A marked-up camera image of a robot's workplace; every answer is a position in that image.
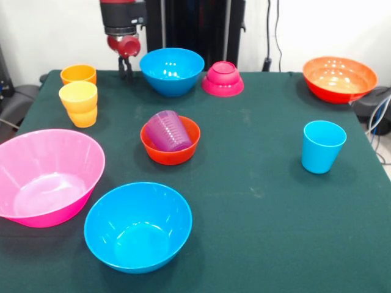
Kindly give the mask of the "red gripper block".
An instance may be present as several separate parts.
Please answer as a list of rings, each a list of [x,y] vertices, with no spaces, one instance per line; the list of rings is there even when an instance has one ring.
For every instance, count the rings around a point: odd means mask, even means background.
[[[125,36],[107,36],[108,46],[120,56],[118,58],[119,76],[122,80],[126,79],[127,82],[133,81],[133,70],[129,62],[128,57],[136,57],[140,50],[141,44],[139,41],[139,35],[125,35]]]

